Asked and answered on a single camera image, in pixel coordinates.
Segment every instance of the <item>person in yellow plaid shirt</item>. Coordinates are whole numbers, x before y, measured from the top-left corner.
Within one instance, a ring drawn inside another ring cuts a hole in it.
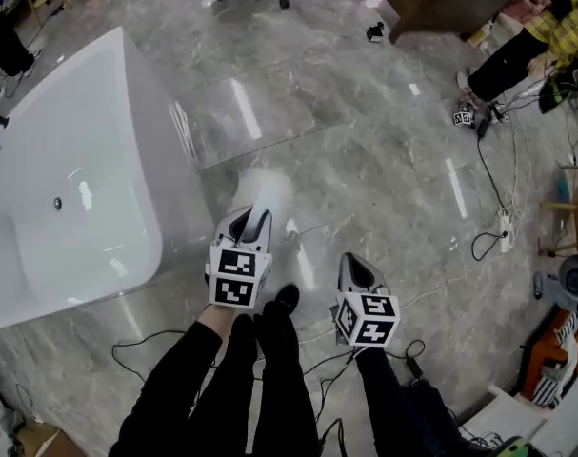
[[[561,19],[553,10],[532,19],[469,78],[459,72],[460,88],[490,102],[528,75],[542,75],[549,66],[569,66],[578,57],[578,0],[568,0],[568,6]]]

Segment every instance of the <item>black round object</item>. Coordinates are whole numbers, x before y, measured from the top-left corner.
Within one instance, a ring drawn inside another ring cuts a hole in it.
[[[578,269],[571,269],[566,275],[566,289],[572,294],[578,294]]]

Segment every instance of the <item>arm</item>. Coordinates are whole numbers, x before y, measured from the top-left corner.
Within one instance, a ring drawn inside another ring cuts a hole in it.
[[[230,330],[233,309],[208,306],[197,322],[159,361],[119,431],[110,457],[138,455],[185,435],[190,409]]]

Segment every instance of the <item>white bathtub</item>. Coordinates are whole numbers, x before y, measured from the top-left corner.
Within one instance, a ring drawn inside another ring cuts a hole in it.
[[[71,57],[9,119],[0,327],[204,262],[213,223],[184,112],[123,30]]]

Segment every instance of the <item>person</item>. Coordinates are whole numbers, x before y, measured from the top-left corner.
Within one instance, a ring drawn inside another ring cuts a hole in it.
[[[439,391],[419,375],[407,387],[398,382],[382,348],[356,355],[378,457],[488,456],[489,448],[462,438]]]
[[[318,457],[314,411],[290,320],[298,301],[299,289],[288,285],[262,315],[253,320],[241,314],[233,324],[232,308],[208,306],[151,372],[109,456],[245,455],[258,339],[266,366],[252,455]],[[190,411],[229,326],[225,357]]]
[[[42,49],[29,52],[13,30],[8,18],[0,11],[0,68],[7,76],[29,77]]]
[[[529,75],[553,65],[563,70],[578,57],[578,0],[551,0],[551,7],[497,50],[458,86],[474,101],[491,102]]]

